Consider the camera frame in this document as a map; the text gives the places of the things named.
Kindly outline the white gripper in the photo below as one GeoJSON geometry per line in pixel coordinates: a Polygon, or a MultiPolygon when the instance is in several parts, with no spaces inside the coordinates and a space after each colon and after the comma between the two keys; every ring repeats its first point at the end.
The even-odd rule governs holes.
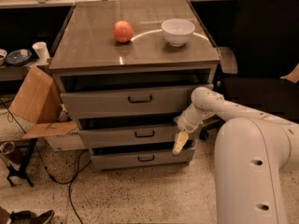
{"type": "Polygon", "coordinates": [[[181,114],[178,117],[177,126],[180,132],[175,136],[175,144],[172,149],[172,152],[175,155],[178,155],[181,152],[189,140],[188,133],[194,133],[201,124],[202,121],[200,119],[188,117],[186,114],[181,114]]]}

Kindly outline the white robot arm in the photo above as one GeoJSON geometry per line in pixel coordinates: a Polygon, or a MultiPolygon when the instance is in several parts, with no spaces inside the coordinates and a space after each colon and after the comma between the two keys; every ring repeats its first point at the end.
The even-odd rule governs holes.
{"type": "Polygon", "coordinates": [[[218,224],[288,224],[279,172],[299,167],[299,124],[229,102],[199,87],[177,117],[173,153],[205,119],[224,124],[215,140],[214,165],[218,224]]]}

